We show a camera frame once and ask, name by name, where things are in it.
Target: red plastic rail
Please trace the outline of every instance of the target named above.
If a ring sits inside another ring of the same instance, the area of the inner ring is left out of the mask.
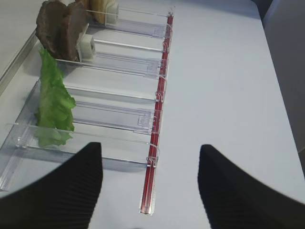
[[[162,53],[162,64],[160,68],[160,75],[166,75],[166,66],[168,62],[168,53],[171,42],[172,35],[172,25],[173,25],[173,16],[170,15],[167,18],[167,28],[166,28],[166,36],[163,42],[163,53]],[[159,142],[159,129],[161,124],[161,115],[160,112],[163,106],[163,96],[164,96],[164,88],[165,79],[163,77],[159,78],[158,82],[158,90],[156,93],[157,102],[155,104],[155,113],[154,113],[154,125],[152,127],[152,136],[151,136],[151,144],[158,146]],[[154,146],[150,146],[149,154],[148,154],[148,166],[146,169],[145,175],[145,183],[142,195],[142,203],[140,212],[143,214],[151,214],[152,210],[152,201],[153,201],[153,183],[155,176],[155,160],[157,157],[157,148]]]

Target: clear plastic tray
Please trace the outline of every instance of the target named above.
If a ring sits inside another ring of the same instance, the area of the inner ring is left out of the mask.
[[[22,65],[24,72],[31,76],[40,76],[41,60],[38,42],[28,54]],[[70,93],[80,100],[101,103],[100,99],[121,101],[134,104],[133,108],[154,109],[160,99],[156,94],[159,78],[143,77],[140,74],[127,73],[116,69],[100,69],[82,66],[79,62],[58,62],[66,77],[64,83]]]
[[[93,35],[95,42],[152,52],[169,51],[169,47],[164,44],[166,39],[171,39],[173,33],[172,26],[168,24],[168,16],[132,10],[120,10],[119,14],[88,12],[105,18],[117,17],[116,22],[105,24],[88,19],[87,34]]]
[[[174,0],[116,0],[122,9],[167,16],[174,14]]]
[[[88,128],[86,125],[77,126],[74,132],[18,123],[6,124],[1,127],[5,128],[9,134],[1,147],[0,190],[10,188],[14,173],[23,159],[30,158],[32,160],[62,163],[89,142],[101,142],[103,159],[114,161],[108,162],[108,164],[112,163],[114,165],[116,163],[123,170],[124,167],[128,170],[131,163],[145,167],[148,161],[154,160],[156,165],[158,159],[158,157],[147,158],[147,151],[150,147],[155,147],[159,153],[156,146],[138,140],[139,135],[121,138],[121,136],[124,136],[122,131],[102,135],[99,134],[103,133],[102,129]],[[65,132],[69,133],[72,138],[64,146],[39,147],[38,140],[35,137],[37,131],[40,135],[43,133],[41,136],[44,137],[52,138],[55,135],[54,133]]]
[[[28,123],[30,125],[36,123],[34,114],[37,112],[39,106],[40,87],[41,83],[40,81],[37,81],[17,122]],[[70,95],[74,97],[76,101],[76,107],[72,110],[74,123],[111,127],[147,135],[158,133],[154,131],[156,128],[153,126],[157,124],[155,116],[160,117],[162,114],[161,111],[132,108],[132,105],[135,104],[125,102],[115,103],[115,101],[107,101],[105,99],[98,99],[94,103],[91,102],[92,99],[88,99],[87,96],[74,96],[74,94],[77,95],[79,93],[81,92],[78,92],[78,90],[70,91]]]

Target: beef slice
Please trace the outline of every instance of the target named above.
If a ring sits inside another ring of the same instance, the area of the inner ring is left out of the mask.
[[[79,61],[76,49],[79,34],[87,25],[86,10],[81,1],[70,3],[61,22],[60,52],[65,60]]]
[[[61,39],[61,22],[67,6],[58,0],[43,2],[36,24],[36,36],[44,48],[57,59],[62,56],[59,52]]]

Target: green lettuce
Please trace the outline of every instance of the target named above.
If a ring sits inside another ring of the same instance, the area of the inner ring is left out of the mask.
[[[64,73],[57,67],[56,60],[44,48],[39,51],[41,57],[41,93],[39,109],[35,114],[38,129],[35,136],[40,147],[65,145],[71,137],[67,132],[74,131],[72,109],[76,106],[63,84]]]

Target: plastic hinge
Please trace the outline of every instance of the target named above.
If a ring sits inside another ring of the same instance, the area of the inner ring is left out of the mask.
[[[155,75],[155,73],[158,72],[160,65],[161,65],[161,61],[151,59],[151,62],[147,66],[146,75],[150,75],[151,73]]]
[[[146,160],[147,160],[147,166],[148,167],[153,166],[154,168],[156,168],[157,162],[158,162],[158,157],[148,156],[146,158]]]
[[[156,25],[152,37],[163,39],[165,36],[165,32],[166,32],[166,25]]]

